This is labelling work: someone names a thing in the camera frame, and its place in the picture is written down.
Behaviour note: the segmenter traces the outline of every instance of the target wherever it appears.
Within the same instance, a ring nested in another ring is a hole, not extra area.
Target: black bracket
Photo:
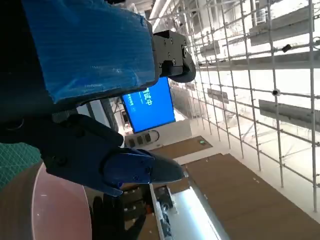
[[[191,82],[196,77],[196,67],[187,52],[186,38],[166,30],[153,34],[153,42],[160,77],[169,77],[179,83]]]

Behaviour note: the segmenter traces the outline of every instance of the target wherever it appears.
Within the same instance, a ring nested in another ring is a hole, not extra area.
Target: blue gripper pad
[[[155,81],[146,20],[103,0],[22,0],[53,101]]]

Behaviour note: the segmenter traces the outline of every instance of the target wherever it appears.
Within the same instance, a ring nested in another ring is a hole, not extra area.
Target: monitor
[[[167,77],[144,91],[124,95],[122,101],[134,133],[176,121]]]

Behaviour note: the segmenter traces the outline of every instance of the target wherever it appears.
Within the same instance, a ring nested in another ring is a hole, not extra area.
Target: black mechanical part
[[[122,183],[167,183],[184,177],[175,161],[121,148],[123,141],[121,134],[80,114],[62,123],[36,117],[0,125],[0,143],[36,147],[49,174],[111,196],[122,194]]]
[[[188,83],[196,77],[196,66],[187,52],[183,35],[166,30],[153,35],[160,77],[169,77],[179,83]]]

